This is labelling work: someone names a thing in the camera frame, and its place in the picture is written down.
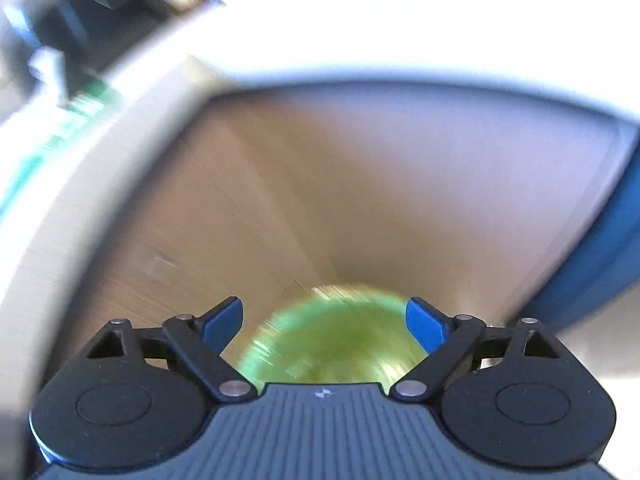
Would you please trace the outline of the green trash bag bin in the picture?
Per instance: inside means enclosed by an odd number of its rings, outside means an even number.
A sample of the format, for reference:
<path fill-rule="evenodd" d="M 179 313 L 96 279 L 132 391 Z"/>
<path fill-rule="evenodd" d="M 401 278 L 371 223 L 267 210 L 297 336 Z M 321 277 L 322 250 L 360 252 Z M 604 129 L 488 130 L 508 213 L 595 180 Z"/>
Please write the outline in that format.
<path fill-rule="evenodd" d="M 222 356 L 265 385 L 378 382 L 388 390 L 427 357 L 406 327 L 408 298 L 369 284 L 318 284 L 242 297 Z"/>

